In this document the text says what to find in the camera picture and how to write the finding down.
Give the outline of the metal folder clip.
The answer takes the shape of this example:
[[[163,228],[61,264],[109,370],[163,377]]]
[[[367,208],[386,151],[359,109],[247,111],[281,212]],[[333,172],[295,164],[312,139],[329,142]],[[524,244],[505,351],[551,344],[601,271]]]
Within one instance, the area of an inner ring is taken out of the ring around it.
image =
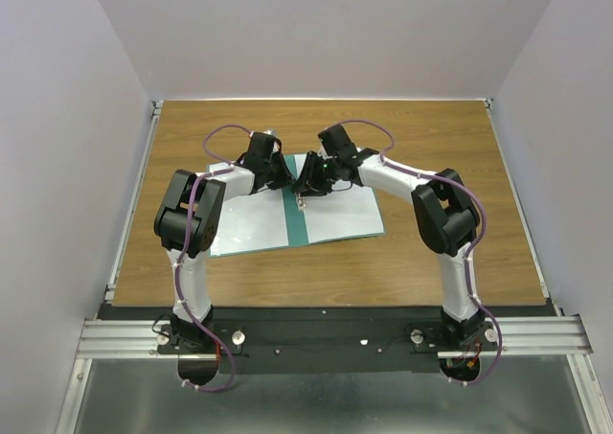
[[[306,208],[306,205],[307,205],[306,198],[302,196],[301,194],[297,194],[296,201],[297,201],[298,209],[302,212]]]

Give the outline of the teal paper folder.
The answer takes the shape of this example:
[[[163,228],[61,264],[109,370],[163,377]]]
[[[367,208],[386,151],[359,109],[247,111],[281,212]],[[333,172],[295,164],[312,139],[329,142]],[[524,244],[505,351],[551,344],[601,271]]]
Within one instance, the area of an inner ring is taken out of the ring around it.
[[[307,240],[305,220],[298,209],[296,196],[288,189],[283,189],[285,224],[288,235],[288,247],[301,247],[310,245]]]

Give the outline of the white paper sheet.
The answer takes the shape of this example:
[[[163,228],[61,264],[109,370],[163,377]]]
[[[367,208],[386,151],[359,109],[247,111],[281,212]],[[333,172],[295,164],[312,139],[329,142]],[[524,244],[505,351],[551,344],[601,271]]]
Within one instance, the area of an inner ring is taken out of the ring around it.
[[[209,251],[211,257],[243,254],[288,246],[283,190],[252,194],[255,175],[234,167],[224,172],[227,164],[209,167],[213,179],[226,184],[216,236]]]
[[[307,196],[298,207],[309,244],[385,234],[375,191],[347,181],[325,196]]]

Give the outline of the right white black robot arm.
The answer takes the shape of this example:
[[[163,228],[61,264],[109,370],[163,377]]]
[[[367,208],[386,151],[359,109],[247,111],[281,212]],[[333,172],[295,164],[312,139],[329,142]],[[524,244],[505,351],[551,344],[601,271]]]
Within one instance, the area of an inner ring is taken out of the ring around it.
[[[451,169],[424,171],[359,148],[341,125],[318,134],[291,191],[299,198],[331,194],[339,181],[381,190],[413,206],[419,235],[437,255],[443,284],[441,338],[454,350],[472,342],[485,321],[477,294],[472,253],[483,222],[472,192]]]

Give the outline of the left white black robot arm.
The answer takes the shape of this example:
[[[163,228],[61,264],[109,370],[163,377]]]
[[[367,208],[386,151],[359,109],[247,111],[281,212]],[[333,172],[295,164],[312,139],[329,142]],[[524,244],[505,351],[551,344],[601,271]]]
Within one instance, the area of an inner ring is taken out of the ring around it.
[[[267,131],[250,132],[247,150],[219,170],[201,174],[178,170],[171,177],[153,231],[171,263],[172,326],[189,351],[203,352],[211,343],[220,351],[228,350],[212,330],[213,304],[206,281],[207,254],[223,204],[266,187],[279,190],[293,183],[282,141]]]

